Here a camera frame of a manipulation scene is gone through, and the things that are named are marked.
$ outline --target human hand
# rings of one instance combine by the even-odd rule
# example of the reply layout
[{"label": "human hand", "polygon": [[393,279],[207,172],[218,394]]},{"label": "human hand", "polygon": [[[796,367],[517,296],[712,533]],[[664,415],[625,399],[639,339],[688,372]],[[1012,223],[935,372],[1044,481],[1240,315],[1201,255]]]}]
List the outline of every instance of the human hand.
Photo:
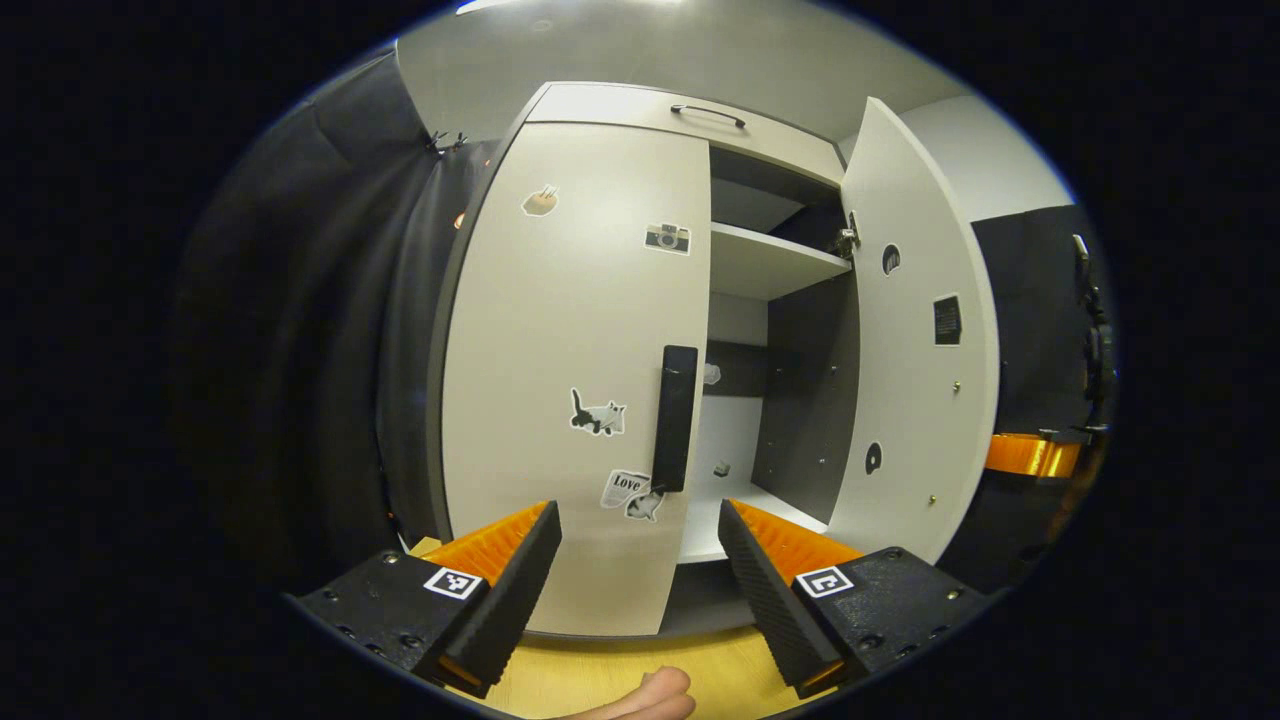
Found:
[{"label": "human hand", "polygon": [[645,673],[640,687],[600,707],[554,720],[685,720],[694,712],[689,675],[678,667],[662,666]]}]

